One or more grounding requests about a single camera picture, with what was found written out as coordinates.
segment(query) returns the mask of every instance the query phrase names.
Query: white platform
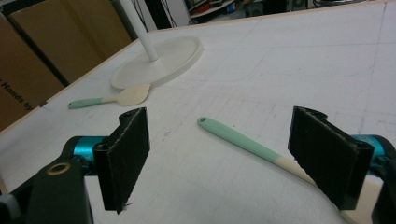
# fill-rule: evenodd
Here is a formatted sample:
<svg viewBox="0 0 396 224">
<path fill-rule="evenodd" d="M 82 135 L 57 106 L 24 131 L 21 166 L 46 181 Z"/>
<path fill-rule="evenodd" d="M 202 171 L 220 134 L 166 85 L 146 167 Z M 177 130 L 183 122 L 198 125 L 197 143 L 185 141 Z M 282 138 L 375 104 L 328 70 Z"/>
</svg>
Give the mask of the white platform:
<svg viewBox="0 0 396 224">
<path fill-rule="evenodd" d="M 119 91 L 111 75 L 141 50 L 132 44 L 0 134 L 9 190 L 61 153 L 75 135 L 109 135 L 118 116 L 145 106 L 151 151 L 126 211 L 103 208 L 87 177 L 96 223 L 345 223 L 317 188 L 198 127 L 219 120 L 291 158 L 292 108 L 329 116 L 346 133 L 396 146 L 396 3 L 371 2 L 150 33 L 153 43 L 197 36 L 200 60 L 150 90 L 142 105 L 68 110 L 81 97 Z"/>
</svg>

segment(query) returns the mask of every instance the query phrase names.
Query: brown cardboard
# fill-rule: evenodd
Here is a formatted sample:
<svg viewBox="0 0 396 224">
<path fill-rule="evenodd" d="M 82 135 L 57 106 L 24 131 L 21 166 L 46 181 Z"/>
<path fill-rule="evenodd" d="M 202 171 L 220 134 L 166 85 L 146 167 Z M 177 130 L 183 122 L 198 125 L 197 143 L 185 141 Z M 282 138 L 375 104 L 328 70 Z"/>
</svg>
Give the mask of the brown cardboard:
<svg viewBox="0 0 396 224">
<path fill-rule="evenodd" d="M 132 42 L 108 0 L 48 0 L 8 18 L 69 83 Z"/>
<path fill-rule="evenodd" d="M 0 131 L 64 86 L 0 17 Z"/>
</svg>

